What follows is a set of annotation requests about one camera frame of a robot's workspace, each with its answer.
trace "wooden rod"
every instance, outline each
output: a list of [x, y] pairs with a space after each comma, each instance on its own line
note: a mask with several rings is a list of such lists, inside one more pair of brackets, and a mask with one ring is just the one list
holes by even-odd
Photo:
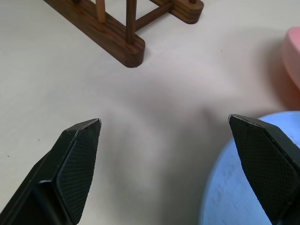
[[132, 45], [135, 43], [135, 17], [136, 0], [127, 0], [126, 3], [126, 43]]
[[106, 22], [105, 0], [96, 0], [97, 16], [100, 23]]
[[164, 14], [170, 12], [174, 8], [174, 2], [170, 1], [166, 4], [161, 5], [160, 7], [154, 9], [153, 11], [149, 12], [148, 14], [142, 16], [138, 20], [136, 20], [136, 27], [135, 31], [140, 30], [141, 28], [145, 27], [149, 23], [155, 21], [156, 19], [160, 18]]

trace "textured rubber pad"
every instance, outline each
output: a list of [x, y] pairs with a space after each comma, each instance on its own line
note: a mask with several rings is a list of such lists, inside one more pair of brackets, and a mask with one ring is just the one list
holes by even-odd
[[56, 179], [59, 194], [74, 224], [78, 224], [93, 179], [101, 124], [94, 122], [77, 135]]
[[299, 168], [278, 145], [276, 136], [281, 143], [291, 140], [278, 127], [263, 122], [272, 134], [282, 133], [270, 135], [260, 120], [232, 115], [229, 124], [246, 178], [270, 221], [276, 224], [300, 190]]

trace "blue plate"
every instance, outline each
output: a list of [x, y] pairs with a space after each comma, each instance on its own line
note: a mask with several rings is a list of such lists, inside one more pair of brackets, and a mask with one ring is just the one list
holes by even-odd
[[[278, 126], [300, 147], [300, 112], [261, 120]], [[222, 150], [206, 186], [199, 225], [271, 225], [242, 170], [233, 139]]]

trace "wooden stand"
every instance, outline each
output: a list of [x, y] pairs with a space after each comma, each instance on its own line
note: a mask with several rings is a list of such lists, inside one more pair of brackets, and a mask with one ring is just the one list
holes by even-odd
[[159, 7], [136, 20], [137, 0], [127, 0], [124, 26], [105, 12], [105, 0], [96, 0], [96, 4], [90, 0], [44, 1], [129, 68], [141, 65], [144, 58], [145, 42], [136, 31], [168, 12], [186, 23], [196, 23], [204, 7], [200, 0], [151, 0]]

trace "pink object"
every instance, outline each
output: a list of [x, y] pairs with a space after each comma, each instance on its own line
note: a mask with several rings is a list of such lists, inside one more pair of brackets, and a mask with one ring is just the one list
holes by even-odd
[[289, 29], [283, 44], [283, 61], [291, 79], [300, 89], [300, 27]]

